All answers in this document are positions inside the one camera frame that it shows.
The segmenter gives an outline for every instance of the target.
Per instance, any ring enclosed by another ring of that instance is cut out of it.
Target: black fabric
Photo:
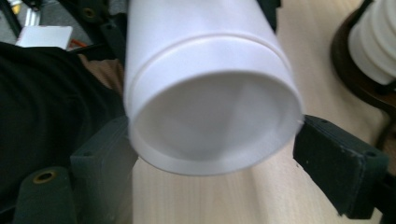
[[[121,98],[77,55],[0,43],[0,209],[26,176],[67,166],[73,151],[123,114]]]

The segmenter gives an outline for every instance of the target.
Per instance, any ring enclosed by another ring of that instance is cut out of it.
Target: black cloth
[[[0,209],[26,176],[67,166],[73,151],[123,114],[121,98],[77,55],[0,43]]]

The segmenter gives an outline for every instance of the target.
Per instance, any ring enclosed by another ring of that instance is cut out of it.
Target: white ribbed object
[[[145,161],[229,173],[299,130],[290,65],[256,0],[133,0],[128,24],[124,104]]]
[[[396,1],[377,0],[353,27],[349,52],[359,69],[380,84],[396,78]]]

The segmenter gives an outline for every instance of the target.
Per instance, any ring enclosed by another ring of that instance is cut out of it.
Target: table
[[[278,39],[294,69],[305,114],[327,119],[374,144],[387,116],[352,95],[332,69],[330,44],[359,0],[283,0]],[[291,140],[262,163],[232,174],[168,174],[139,160],[134,167],[134,224],[379,223],[339,217],[292,158]]]

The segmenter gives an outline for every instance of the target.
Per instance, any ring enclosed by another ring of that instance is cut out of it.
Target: wooden table
[[[283,0],[278,38],[289,56],[305,114],[327,119],[374,144],[387,117],[352,95],[332,70],[330,44],[359,0]],[[134,224],[379,223],[339,217],[292,158],[291,141],[267,161],[229,175],[190,177],[134,167]]]

